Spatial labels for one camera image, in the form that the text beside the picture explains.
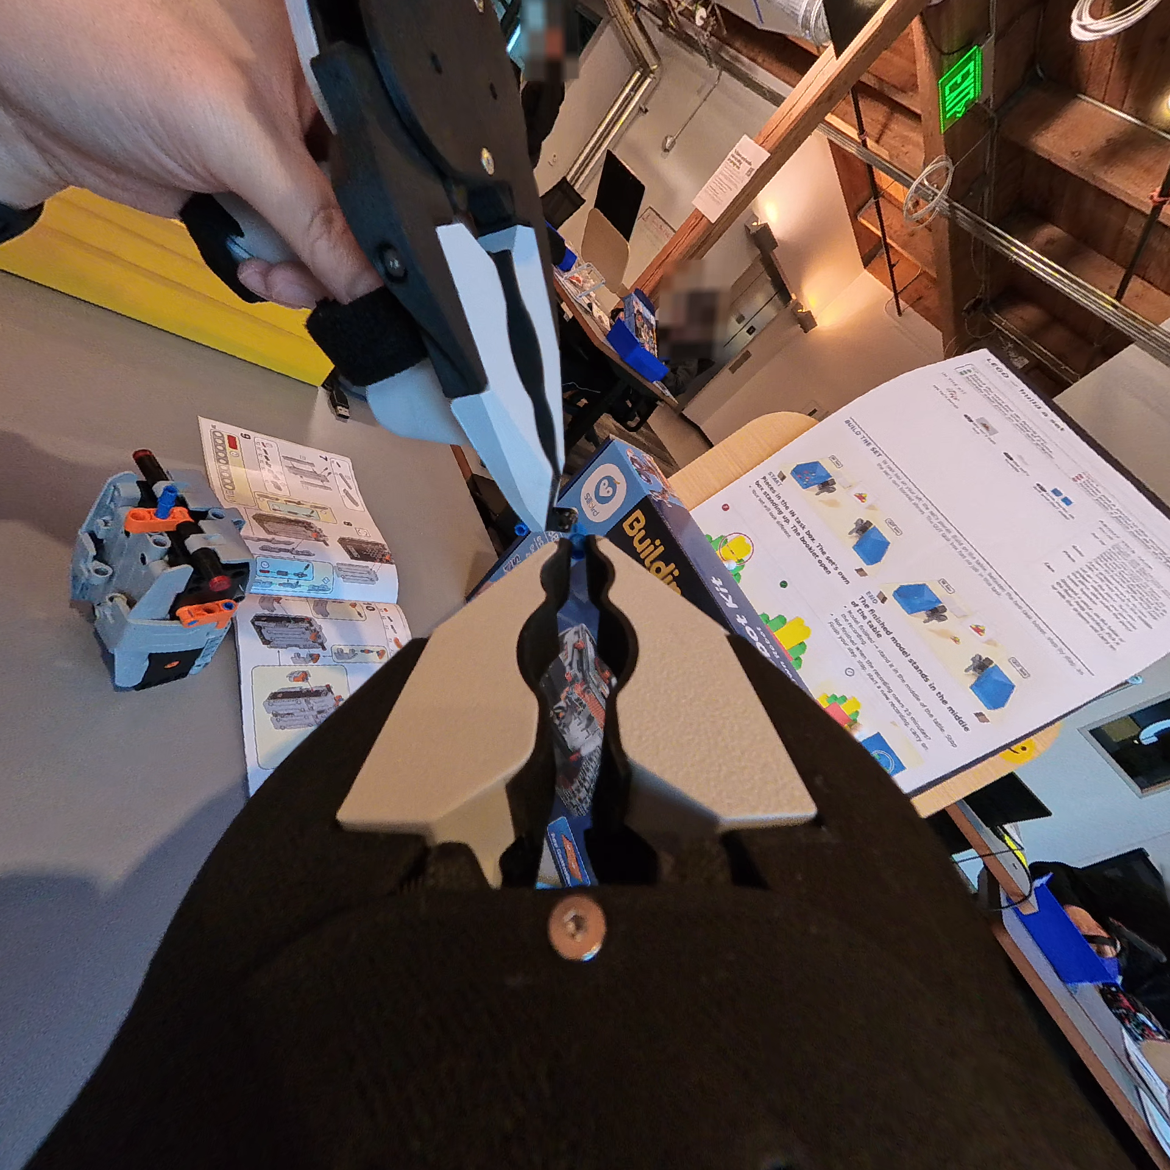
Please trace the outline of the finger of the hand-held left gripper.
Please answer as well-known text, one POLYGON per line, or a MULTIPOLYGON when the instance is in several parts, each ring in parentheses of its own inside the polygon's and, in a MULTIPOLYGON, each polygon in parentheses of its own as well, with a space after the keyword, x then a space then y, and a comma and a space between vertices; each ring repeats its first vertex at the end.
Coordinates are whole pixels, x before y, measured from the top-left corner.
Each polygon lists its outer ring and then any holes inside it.
POLYGON ((482 244, 505 300, 488 381, 508 476, 521 494, 558 494, 566 446, 562 352, 548 265, 533 228, 506 229, 482 244))
POLYGON ((437 236, 488 380, 453 400, 453 416, 517 516, 542 533, 562 480, 562 356, 541 239, 530 226, 476 240, 446 225, 437 236))

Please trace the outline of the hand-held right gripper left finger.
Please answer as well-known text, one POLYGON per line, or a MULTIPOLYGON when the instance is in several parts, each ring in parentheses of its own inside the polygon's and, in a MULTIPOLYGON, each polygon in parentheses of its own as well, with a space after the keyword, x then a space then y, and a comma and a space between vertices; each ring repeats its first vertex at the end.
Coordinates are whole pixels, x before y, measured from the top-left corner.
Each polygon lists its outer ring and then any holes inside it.
POLYGON ((339 810, 345 829, 467 845, 491 885, 535 882, 558 775, 540 682, 569 573, 569 542, 545 545, 435 630, 339 810))

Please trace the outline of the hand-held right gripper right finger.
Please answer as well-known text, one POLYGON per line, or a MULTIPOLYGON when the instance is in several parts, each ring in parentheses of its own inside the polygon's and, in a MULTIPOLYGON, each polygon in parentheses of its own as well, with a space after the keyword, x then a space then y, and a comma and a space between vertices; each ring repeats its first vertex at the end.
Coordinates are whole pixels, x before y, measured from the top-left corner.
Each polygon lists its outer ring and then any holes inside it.
POLYGON ((586 565, 613 671, 587 831, 598 882, 655 884, 657 845, 814 821, 757 687, 786 678, 609 541, 591 537, 586 565))

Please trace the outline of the white printed task sheet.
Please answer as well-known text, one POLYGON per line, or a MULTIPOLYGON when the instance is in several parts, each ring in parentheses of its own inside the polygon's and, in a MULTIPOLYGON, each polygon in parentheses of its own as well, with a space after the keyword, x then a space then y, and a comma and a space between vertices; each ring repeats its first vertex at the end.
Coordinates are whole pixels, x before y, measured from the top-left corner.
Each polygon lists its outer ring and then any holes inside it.
POLYGON ((693 519, 909 796, 1168 654, 1168 515, 987 352, 871 391, 693 519))

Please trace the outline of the grey desk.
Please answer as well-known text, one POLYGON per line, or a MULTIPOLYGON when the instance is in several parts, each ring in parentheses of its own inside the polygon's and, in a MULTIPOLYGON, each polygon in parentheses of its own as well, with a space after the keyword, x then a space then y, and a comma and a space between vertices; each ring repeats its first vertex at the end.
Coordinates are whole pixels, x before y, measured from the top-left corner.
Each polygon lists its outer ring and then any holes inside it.
POLYGON ((494 554, 448 448, 338 421, 317 389, 3 275, 3 1168, 101 1061, 246 796, 232 639, 197 678, 113 690, 69 604, 105 481, 152 449, 203 471, 200 417, 349 456, 416 634, 494 554))

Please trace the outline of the person's left hand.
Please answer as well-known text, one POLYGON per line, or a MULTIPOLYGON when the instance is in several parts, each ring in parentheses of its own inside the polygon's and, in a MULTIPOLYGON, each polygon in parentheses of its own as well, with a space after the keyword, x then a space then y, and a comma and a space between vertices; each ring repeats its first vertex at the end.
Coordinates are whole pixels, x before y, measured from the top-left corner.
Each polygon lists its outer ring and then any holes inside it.
POLYGON ((352 303, 379 279, 318 168, 325 125, 283 3, 2 3, 2 200, 77 186, 179 217, 232 193, 296 263, 247 261, 260 299, 352 303))

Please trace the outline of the blue plastic bin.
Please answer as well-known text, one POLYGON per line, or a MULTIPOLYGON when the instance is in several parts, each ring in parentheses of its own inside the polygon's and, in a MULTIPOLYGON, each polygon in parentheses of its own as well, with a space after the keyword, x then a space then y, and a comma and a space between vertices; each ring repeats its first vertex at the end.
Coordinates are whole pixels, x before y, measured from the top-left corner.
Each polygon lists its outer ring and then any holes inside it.
POLYGON ((1118 960, 1095 953, 1081 931, 1067 917, 1062 903, 1049 891, 1049 875, 1034 880, 1033 898, 1037 912, 1023 914, 1013 907, 1008 914, 1015 927, 1022 927, 1035 944, 1059 980, 1069 987, 1122 985, 1118 960))
POLYGON ((669 375, 669 367, 637 341, 625 320, 611 325, 606 341, 619 359, 648 382, 662 382, 669 375))

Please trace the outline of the white paper notice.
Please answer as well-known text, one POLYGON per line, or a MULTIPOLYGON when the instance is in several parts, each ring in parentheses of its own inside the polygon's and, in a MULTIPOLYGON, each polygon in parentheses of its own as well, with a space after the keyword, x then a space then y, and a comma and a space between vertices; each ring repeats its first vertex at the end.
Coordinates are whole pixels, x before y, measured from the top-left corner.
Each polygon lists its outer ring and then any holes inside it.
POLYGON ((694 210, 708 222, 716 224, 768 158, 767 148, 749 136, 742 137, 696 196, 694 210))

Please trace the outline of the open white instruction booklet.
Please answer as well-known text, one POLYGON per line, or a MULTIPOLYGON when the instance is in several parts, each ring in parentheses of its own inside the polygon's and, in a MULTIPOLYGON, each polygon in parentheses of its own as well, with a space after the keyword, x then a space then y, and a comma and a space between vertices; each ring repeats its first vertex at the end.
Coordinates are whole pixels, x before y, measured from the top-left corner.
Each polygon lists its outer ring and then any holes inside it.
POLYGON ((335 714, 411 633, 350 459, 200 419, 208 478, 254 555, 237 650, 247 785, 335 714))

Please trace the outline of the light wooden board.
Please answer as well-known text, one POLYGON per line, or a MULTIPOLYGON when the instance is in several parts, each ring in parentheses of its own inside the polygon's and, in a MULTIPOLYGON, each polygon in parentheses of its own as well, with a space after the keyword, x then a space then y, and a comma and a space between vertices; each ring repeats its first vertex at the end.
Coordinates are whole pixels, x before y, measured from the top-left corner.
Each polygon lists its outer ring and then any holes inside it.
MULTIPOLYGON (((671 478, 683 505, 696 509, 755 467, 776 456, 815 421, 796 413, 767 414, 750 421, 671 478)), ((1062 724, 1048 726, 1002 753, 956 776, 916 795, 911 802, 921 817, 945 811, 959 800, 1044 756, 1058 742, 1062 724)))

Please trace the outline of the yellow panel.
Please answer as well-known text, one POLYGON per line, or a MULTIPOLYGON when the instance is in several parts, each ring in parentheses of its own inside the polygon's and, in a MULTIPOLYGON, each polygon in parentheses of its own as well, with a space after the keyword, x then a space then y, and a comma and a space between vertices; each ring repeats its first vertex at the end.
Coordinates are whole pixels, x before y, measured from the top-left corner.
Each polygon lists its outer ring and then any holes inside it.
POLYGON ((2 269, 74 299, 320 386, 332 364, 306 313, 236 297, 179 222, 70 189, 2 249, 2 269))

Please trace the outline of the grey brick robot model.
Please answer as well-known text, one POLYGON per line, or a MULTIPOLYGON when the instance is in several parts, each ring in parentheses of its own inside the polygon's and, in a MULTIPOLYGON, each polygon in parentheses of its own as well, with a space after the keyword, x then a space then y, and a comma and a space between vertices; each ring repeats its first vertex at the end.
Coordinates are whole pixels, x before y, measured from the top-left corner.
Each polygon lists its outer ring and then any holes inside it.
POLYGON ((152 452, 112 477, 72 562, 72 601, 92 608, 95 636, 122 692, 204 671, 250 591, 255 561, 243 515, 204 481, 176 480, 152 452))

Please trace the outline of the green lit sign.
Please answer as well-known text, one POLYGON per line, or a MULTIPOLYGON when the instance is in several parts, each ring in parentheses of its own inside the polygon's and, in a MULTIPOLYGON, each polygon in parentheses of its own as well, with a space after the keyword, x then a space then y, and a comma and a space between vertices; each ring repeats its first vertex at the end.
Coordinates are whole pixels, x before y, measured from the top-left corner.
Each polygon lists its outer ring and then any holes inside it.
POLYGON ((941 133, 957 125, 984 98, 985 52, 981 44, 962 51, 938 81, 941 133))

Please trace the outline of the metal pipe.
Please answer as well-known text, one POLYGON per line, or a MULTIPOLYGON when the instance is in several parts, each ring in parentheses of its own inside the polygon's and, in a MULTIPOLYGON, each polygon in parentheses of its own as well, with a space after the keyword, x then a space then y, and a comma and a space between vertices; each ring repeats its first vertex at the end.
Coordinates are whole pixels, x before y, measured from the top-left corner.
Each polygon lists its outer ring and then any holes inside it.
POLYGON ((1168 363, 1168 290, 1127 278, 1111 258, 1040 215, 1020 210, 995 225, 927 182, 920 224, 903 210, 914 178, 861 141, 838 118, 822 126, 856 189, 846 203, 868 271, 907 306, 944 329, 944 292, 935 242, 956 230, 956 254, 971 261, 974 289, 956 292, 959 343, 999 343, 1024 373, 1051 391, 1072 386, 1126 346, 1168 363))

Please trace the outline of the wooden post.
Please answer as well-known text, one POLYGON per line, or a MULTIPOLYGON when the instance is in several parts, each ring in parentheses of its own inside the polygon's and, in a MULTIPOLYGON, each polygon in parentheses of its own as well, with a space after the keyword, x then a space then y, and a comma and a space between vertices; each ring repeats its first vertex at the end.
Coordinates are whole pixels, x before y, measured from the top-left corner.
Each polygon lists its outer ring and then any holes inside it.
POLYGON ((744 189, 715 222, 708 221, 698 211, 693 212, 637 279, 637 288, 651 299, 658 299, 664 282, 676 275, 682 265, 704 258, 753 205, 753 201, 801 144, 815 133, 828 113, 863 79, 878 56, 895 44, 925 8, 925 2, 886 2, 872 15, 842 55, 833 51, 822 54, 755 140, 768 151, 768 155, 744 189))

